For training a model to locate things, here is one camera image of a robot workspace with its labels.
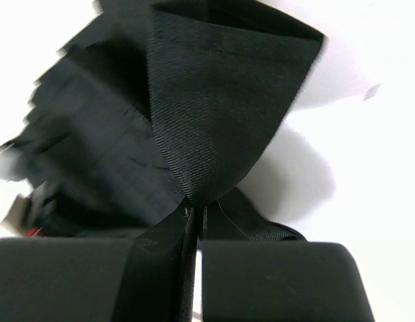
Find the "black pleated skirt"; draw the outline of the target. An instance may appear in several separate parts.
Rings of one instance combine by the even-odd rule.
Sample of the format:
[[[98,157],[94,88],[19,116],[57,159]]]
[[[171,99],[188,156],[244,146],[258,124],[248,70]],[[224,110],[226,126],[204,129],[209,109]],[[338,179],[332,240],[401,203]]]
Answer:
[[[207,238],[299,240],[237,185],[276,134],[324,34],[259,1],[100,1],[5,142],[33,187],[24,228],[138,236],[195,210]]]

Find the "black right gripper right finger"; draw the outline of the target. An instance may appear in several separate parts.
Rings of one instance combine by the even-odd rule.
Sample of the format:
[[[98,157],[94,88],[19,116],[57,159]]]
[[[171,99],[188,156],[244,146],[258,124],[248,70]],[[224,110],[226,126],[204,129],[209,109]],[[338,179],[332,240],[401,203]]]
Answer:
[[[273,227],[266,220],[236,222],[219,204],[204,210],[205,321],[373,321],[346,247],[309,242],[293,230],[273,237]]]

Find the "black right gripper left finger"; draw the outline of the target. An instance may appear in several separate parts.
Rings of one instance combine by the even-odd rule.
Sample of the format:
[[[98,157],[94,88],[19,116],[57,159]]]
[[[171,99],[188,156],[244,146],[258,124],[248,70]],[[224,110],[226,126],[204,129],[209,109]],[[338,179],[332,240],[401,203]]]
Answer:
[[[0,239],[0,321],[189,321],[196,219],[134,239]]]

